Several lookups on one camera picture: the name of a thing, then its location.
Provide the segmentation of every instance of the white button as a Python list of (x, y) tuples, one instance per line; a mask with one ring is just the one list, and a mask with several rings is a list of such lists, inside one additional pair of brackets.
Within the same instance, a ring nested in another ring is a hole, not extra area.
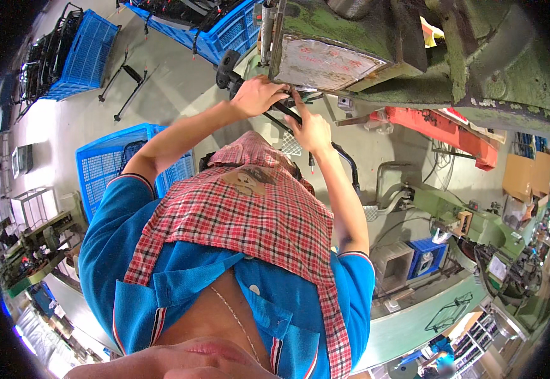
[(249, 290), (254, 292), (256, 295), (260, 296), (260, 290), (258, 289), (258, 286), (256, 284), (252, 284), (249, 287)]

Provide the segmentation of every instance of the blue polo shirt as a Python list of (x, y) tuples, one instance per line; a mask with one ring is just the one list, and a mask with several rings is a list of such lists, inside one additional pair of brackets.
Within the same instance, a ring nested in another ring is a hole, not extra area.
[[(317, 289), (284, 269), (243, 252), (179, 241), (164, 244), (146, 287), (123, 282), (142, 229), (158, 203), (143, 178), (122, 175), (113, 180), (79, 254), (83, 294), (123, 352), (148, 347), (156, 329), (166, 330), (177, 322), (205, 287), (234, 267), (275, 374), (329, 377)], [(370, 334), (374, 269), (360, 252), (332, 253), (331, 265), (355, 367)]]
[(454, 349), (446, 338), (437, 341), (435, 345), (431, 346), (431, 351), (435, 354), (440, 351), (445, 351), (447, 353), (445, 357), (439, 357), (435, 360), (438, 369), (454, 364)]

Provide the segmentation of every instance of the gold necklace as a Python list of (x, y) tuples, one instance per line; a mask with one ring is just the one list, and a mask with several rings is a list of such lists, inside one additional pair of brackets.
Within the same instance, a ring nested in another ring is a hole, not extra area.
[(235, 312), (233, 311), (233, 308), (231, 308), (231, 306), (229, 305), (229, 303), (226, 302), (225, 298), (220, 294), (220, 292), (218, 292), (214, 287), (212, 286), (209, 286), (210, 289), (212, 291), (214, 291), (218, 297), (222, 300), (223, 303), (225, 303), (226, 307), (229, 308), (229, 311), (231, 312), (231, 314), (233, 315), (233, 317), (235, 318), (235, 321), (237, 321), (237, 323), (239, 324), (239, 327), (241, 328), (241, 330), (243, 331), (243, 334), (245, 334), (245, 337), (248, 338), (248, 342), (249, 342), (249, 345), (250, 347), (252, 348), (252, 353), (254, 353), (254, 357), (256, 358), (256, 360), (258, 361), (258, 363), (262, 366), (262, 363), (260, 361), (260, 358), (258, 358), (258, 354), (256, 353), (256, 349), (254, 348), (254, 344), (252, 343), (252, 340), (249, 338), (248, 336), (248, 333), (245, 331), (245, 328), (243, 327), (243, 325), (241, 325), (241, 321), (239, 321), (239, 318), (237, 317), (237, 315), (235, 314)]

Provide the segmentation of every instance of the hand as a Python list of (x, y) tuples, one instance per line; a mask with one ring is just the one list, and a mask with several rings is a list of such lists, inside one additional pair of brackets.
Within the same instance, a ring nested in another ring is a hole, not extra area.
[(301, 96), (292, 90), (292, 97), (296, 102), (296, 108), (302, 117), (302, 125), (290, 116), (285, 115), (285, 122), (294, 130), (294, 137), (305, 149), (318, 155), (332, 149), (332, 132), (330, 124), (321, 115), (313, 115), (302, 102)]
[(267, 75), (258, 75), (241, 85), (231, 105), (244, 118), (255, 117), (269, 110), (276, 102), (289, 98), (288, 94), (280, 92), (289, 88), (287, 84), (271, 83)]

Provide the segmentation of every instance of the factory floor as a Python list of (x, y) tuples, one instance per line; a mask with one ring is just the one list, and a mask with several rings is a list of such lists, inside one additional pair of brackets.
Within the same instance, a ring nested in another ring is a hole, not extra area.
[[(65, 4), (66, 0), (51, 2), (48, 11), (34, 27), (36, 38), (54, 27)], [(79, 191), (75, 166), (77, 148), (140, 123), (169, 125), (180, 117), (195, 115), (228, 98), (225, 90), (219, 90), (214, 85), (215, 71), (212, 64), (201, 57), (192, 60), (191, 52), (186, 47), (155, 30), (150, 30), (148, 39), (145, 40), (143, 20), (124, 6), (117, 12), (112, 0), (78, 0), (75, 4), (84, 9), (93, 9), (115, 25), (122, 25), (112, 48), (110, 63), (106, 69), (107, 77), (119, 67), (124, 51), (128, 48), (128, 64), (138, 72), (142, 72), (144, 66), (147, 66), (148, 80), (122, 113), (118, 123), (113, 121), (113, 115), (119, 111), (135, 87), (134, 80), (127, 75), (118, 77), (105, 102), (98, 101), (100, 90), (95, 90), (61, 102), (40, 100), (34, 104), (21, 122), (12, 126), (9, 143), (10, 152), (16, 146), (35, 144), (35, 168), (17, 179), (11, 178), (9, 197), (40, 186), (53, 186), (57, 198)], [(309, 109), (333, 122), (345, 117), (336, 103), (336, 97), (326, 96), (310, 105)], [(283, 119), (281, 113), (274, 113), (274, 116)], [(273, 146), (281, 145), (284, 132), (264, 116), (259, 116), (230, 125), (202, 141), (194, 149), (195, 165), (200, 157), (233, 142), (243, 132), (251, 129), (262, 134)], [(403, 177), (394, 171), (385, 173), (381, 193), (400, 181), (422, 181), (433, 168), (431, 142), (422, 134), (401, 125), (396, 125), (389, 135), (382, 135), (375, 130), (368, 131), (362, 125), (332, 126), (332, 140), (341, 145), (357, 163), (364, 204), (376, 200), (376, 174), (381, 163), (406, 161), (416, 168), (415, 172), (405, 172)], [(502, 203), (501, 186), (506, 155), (511, 145), (509, 140), (511, 138), (500, 148), (495, 169), (482, 171), (475, 167), (474, 160), (459, 157), (452, 160), (447, 156), (447, 163), (439, 162), (442, 167), (434, 171), (427, 183), (438, 188), (446, 187), (463, 201), (478, 200), (484, 208), (489, 208), (492, 201)], [(292, 160), (315, 187), (317, 198), (327, 204), (324, 179), (318, 167), (311, 174), (307, 153), (292, 156)], [(343, 162), (343, 165), (350, 178), (347, 164)], [(370, 239), (375, 242), (381, 232), (404, 219), (412, 220), (387, 233), (379, 244), (400, 239), (407, 241), (425, 238), (429, 236), (429, 223), (422, 218), (416, 218), (421, 215), (425, 216), (410, 209), (380, 217), (368, 224)]]

